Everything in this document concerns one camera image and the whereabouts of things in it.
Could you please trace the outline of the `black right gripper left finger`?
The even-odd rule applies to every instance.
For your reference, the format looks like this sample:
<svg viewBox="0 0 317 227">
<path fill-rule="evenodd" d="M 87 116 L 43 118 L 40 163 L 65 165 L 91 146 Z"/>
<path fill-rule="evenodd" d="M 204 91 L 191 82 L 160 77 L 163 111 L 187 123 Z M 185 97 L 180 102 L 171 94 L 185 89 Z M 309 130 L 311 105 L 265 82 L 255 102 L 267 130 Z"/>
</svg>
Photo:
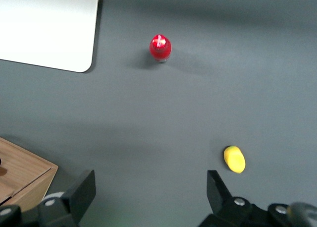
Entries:
<svg viewBox="0 0 317 227">
<path fill-rule="evenodd" d="M 95 172 L 84 171 L 65 191 L 45 197 L 22 212 L 18 205 L 0 208 L 2 227 L 78 227 L 96 196 Z"/>
</svg>

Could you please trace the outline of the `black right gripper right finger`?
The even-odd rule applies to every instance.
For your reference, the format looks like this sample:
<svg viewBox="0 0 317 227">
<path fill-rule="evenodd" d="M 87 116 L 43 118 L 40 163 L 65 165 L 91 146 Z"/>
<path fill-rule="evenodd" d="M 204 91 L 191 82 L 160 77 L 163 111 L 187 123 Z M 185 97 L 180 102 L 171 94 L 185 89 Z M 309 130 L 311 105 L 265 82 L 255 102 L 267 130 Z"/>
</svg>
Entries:
<svg viewBox="0 0 317 227">
<path fill-rule="evenodd" d="M 291 219 L 290 206 L 270 204 L 267 210 L 259 208 L 240 196 L 233 196 L 216 170 L 207 172 L 207 198 L 212 213 L 201 227 L 300 227 Z"/>
</svg>

